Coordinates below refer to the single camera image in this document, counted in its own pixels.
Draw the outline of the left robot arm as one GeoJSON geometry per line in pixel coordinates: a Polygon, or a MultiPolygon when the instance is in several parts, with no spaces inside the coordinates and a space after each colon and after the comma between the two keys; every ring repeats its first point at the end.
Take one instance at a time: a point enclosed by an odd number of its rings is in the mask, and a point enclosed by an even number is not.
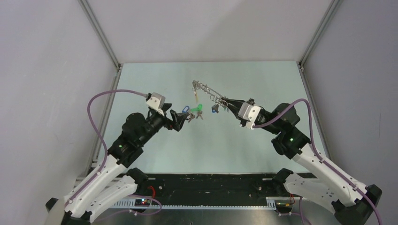
{"type": "Polygon", "coordinates": [[[148,176],[132,163],[143,153],[143,146],[161,128],[180,131],[188,112],[170,110],[171,119],[154,109],[149,117],[132,113],[120,136],[104,155],[104,160],[68,195],[46,203],[46,225],[90,225],[116,202],[132,194],[148,191],[148,176]]]}

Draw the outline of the right controller board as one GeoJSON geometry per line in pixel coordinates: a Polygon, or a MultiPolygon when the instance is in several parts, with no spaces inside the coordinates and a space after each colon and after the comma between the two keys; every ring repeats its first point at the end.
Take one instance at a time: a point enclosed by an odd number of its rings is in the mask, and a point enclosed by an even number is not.
{"type": "Polygon", "coordinates": [[[276,202],[276,207],[282,207],[282,208],[288,208],[288,207],[293,207],[295,202],[276,202]]]}

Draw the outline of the controller board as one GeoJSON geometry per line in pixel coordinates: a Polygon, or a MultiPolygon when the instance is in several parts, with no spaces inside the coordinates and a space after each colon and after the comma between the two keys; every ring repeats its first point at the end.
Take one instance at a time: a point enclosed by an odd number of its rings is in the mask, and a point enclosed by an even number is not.
{"type": "Polygon", "coordinates": [[[276,202],[276,207],[282,207],[282,208],[288,208],[288,207],[293,207],[295,202],[276,202]]]}
{"type": "Polygon", "coordinates": [[[135,199],[135,202],[134,202],[135,207],[148,207],[150,205],[151,205],[151,200],[145,199],[145,198],[135,199]]]}

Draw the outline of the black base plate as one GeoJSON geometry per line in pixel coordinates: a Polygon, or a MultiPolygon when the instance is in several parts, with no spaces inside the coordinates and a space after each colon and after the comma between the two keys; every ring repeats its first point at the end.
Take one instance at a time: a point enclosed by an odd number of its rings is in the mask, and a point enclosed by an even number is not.
{"type": "Polygon", "coordinates": [[[260,206],[269,197],[290,198],[272,178],[254,174],[149,174],[137,195],[154,197],[162,205],[260,206]]]}

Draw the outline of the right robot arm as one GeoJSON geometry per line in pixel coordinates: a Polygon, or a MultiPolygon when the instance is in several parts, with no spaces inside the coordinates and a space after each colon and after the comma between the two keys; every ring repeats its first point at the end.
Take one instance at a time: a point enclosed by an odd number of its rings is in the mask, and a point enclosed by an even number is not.
{"type": "Polygon", "coordinates": [[[322,155],[314,143],[314,135],[305,135],[297,128],[300,118],[294,103],[281,103],[268,112],[253,99],[247,101],[221,98],[221,105],[248,129],[264,129],[275,137],[276,152],[306,168],[317,181],[302,178],[297,173],[282,169],[273,178],[273,191],[284,196],[288,192],[307,199],[332,213],[342,225],[363,225],[372,214],[379,224],[382,217],[377,209],[382,191],[377,185],[366,185],[347,174],[322,155]]]}

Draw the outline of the aluminium frame post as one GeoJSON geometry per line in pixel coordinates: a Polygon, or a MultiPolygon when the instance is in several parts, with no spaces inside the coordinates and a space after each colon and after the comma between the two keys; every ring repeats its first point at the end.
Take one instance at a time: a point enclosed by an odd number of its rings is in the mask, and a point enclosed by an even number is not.
{"type": "Polygon", "coordinates": [[[111,44],[108,40],[108,38],[106,37],[105,32],[103,31],[101,24],[99,22],[99,20],[97,19],[94,10],[92,9],[90,3],[88,0],[78,0],[78,3],[80,4],[83,12],[85,13],[89,23],[91,24],[94,32],[96,33],[100,43],[102,44],[107,56],[109,57],[109,59],[111,60],[114,68],[116,71],[120,70],[120,62],[117,59],[117,56],[115,54],[115,52],[113,51],[111,44]]]}
{"type": "Polygon", "coordinates": [[[340,7],[342,2],[343,2],[343,0],[332,0],[330,2],[325,14],[323,15],[313,36],[311,37],[309,44],[305,48],[305,51],[304,51],[302,57],[300,58],[300,61],[298,62],[298,66],[301,71],[304,71],[305,64],[307,63],[312,52],[315,50],[318,42],[320,41],[322,35],[326,31],[328,25],[330,24],[334,15],[338,11],[338,8],[340,7]]]}

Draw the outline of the blue key tag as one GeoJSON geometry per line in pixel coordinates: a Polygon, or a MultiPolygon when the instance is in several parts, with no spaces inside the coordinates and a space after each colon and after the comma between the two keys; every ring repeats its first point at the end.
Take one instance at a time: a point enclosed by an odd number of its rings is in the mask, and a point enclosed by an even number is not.
{"type": "Polygon", "coordinates": [[[189,113],[190,112],[190,107],[185,106],[184,109],[182,110],[183,113],[189,113]]]}

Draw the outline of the left aluminium frame post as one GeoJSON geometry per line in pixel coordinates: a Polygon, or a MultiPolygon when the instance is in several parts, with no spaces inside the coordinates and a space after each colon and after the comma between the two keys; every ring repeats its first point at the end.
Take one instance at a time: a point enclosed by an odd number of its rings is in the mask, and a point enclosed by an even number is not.
{"type": "Polygon", "coordinates": [[[109,59],[111,60],[114,68],[116,71],[120,70],[120,62],[117,59],[117,56],[115,54],[115,52],[113,51],[111,44],[108,40],[108,38],[106,37],[105,32],[103,31],[101,24],[99,22],[99,20],[97,19],[94,10],[92,9],[90,3],[88,0],[78,0],[78,3],[80,4],[83,12],[85,13],[89,23],[91,24],[94,32],[96,33],[100,43],[102,44],[107,56],[109,57],[109,59]]]}

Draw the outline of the keys with tags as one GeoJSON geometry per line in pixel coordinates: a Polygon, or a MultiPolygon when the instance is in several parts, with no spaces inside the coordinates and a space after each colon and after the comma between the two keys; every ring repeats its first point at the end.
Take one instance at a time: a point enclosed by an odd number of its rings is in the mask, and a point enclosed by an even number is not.
{"type": "Polygon", "coordinates": [[[219,113],[219,104],[215,104],[211,107],[212,113],[219,113]]]}

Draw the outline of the right aluminium frame post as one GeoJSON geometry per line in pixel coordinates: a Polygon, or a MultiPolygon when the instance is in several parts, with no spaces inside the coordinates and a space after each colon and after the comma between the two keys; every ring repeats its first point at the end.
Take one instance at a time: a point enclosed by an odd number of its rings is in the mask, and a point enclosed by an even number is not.
{"type": "Polygon", "coordinates": [[[301,71],[304,71],[305,64],[307,63],[312,52],[315,50],[318,42],[320,41],[322,35],[326,31],[328,25],[330,24],[334,15],[338,11],[338,8],[340,7],[342,2],[343,2],[343,0],[332,0],[330,2],[325,14],[323,15],[313,36],[311,37],[309,44],[305,48],[305,51],[304,51],[302,57],[300,58],[300,61],[298,62],[298,66],[301,71]]]}

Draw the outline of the left controller board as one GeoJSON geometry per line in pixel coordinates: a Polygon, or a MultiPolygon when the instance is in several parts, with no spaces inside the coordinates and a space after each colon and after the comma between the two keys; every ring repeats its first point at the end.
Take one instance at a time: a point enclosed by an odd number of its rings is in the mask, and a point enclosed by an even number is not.
{"type": "Polygon", "coordinates": [[[151,205],[151,200],[145,199],[145,198],[135,199],[135,202],[134,202],[135,207],[148,207],[150,205],[151,205]]]}

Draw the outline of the green key tag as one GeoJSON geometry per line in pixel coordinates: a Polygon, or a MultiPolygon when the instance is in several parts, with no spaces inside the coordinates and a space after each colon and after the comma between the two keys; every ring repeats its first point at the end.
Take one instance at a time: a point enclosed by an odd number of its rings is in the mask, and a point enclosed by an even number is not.
{"type": "Polygon", "coordinates": [[[202,110],[202,104],[198,104],[197,107],[191,108],[190,112],[194,113],[194,112],[201,111],[201,110],[202,110]]]}

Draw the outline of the large metal keyring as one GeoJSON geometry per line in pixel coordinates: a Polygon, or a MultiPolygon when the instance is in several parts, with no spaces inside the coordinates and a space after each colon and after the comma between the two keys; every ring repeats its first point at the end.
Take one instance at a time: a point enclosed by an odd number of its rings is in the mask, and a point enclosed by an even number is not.
{"type": "Polygon", "coordinates": [[[209,95],[209,98],[212,102],[214,102],[215,104],[219,104],[222,107],[226,107],[226,105],[222,102],[222,98],[224,97],[223,95],[221,95],[220,93],[218,93],[217,91],[215,91],[214,89],[210,88],[208,85],[203,84],[199,81],[193,80],[192,81],[192,91],[194,92],[194,90],[202,90],[204,91],[206,94],[209,95]]]}

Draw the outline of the brass keys on table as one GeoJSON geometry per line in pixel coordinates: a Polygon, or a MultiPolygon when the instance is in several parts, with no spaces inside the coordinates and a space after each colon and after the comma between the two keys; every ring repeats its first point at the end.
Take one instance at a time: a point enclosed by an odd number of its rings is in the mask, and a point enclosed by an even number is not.
{"type": "Polygon", "coordinates": [[[201,110],[198,110],[198,111],[197,111],[197,115],[196,115],[196,119],[199,119],[199,118],[200,118],[200,119],[203,120],[202,113],[203,113],[203,112],[202,112],[201,110]]]}

